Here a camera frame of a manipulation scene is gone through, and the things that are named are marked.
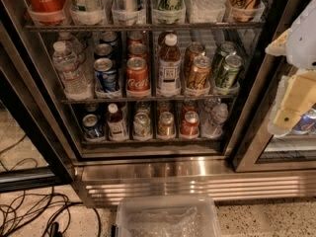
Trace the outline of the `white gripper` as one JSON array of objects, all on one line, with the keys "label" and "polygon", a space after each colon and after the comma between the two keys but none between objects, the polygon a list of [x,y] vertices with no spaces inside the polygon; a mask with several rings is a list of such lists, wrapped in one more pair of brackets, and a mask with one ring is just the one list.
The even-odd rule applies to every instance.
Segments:
[{"label": "white gripper", "polygon": [[308,71],[291,77],[282,76],[276,91],[272,124],[291,130],[316,103],[316,0],[306,8],[266,48],[266,54],[286,56],[288,63]]}]

